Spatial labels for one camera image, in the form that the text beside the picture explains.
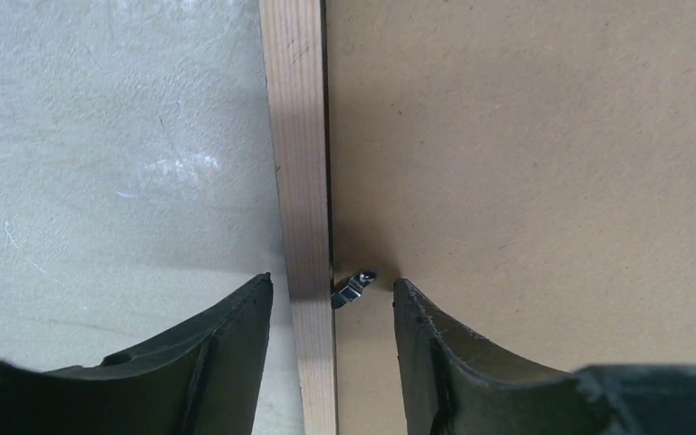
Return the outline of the brown backing board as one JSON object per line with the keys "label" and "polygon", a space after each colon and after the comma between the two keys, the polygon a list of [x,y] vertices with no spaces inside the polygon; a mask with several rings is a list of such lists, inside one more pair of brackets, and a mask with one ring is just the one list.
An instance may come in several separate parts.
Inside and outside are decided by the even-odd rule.
{"label": "brown backing board", "polygon": [[394,280],[532,361],[696,363],[696,1],[331,1],[339,431],[406,432]]}

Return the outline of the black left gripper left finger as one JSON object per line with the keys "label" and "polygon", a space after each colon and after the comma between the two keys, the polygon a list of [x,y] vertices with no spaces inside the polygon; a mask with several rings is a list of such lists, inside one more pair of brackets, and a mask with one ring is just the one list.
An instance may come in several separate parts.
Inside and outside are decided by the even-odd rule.
{"label": "black left gripper left finger", "polygon": [[274,288],[251,278],[219,303],[94,367],[48,372],[44,434],[248,434]]}

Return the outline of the blue wooden picture frame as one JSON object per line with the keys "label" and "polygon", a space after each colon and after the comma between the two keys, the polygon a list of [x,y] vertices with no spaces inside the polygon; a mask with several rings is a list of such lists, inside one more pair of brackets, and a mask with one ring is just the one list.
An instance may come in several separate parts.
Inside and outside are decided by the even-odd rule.
{"label": "blue wooden picture frame", "polygon": [[304,431],[335,434],[324,4],[259,8]]}

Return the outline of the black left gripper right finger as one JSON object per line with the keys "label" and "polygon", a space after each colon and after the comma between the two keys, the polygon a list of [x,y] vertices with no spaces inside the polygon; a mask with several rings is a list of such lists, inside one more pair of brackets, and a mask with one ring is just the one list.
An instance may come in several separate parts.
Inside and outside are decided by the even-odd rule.
{"label": "black left gripper right finger", "polygon": [[410,434],[600,434],[612,421],[584,379],[491,342],[407,279],[393,321]]}

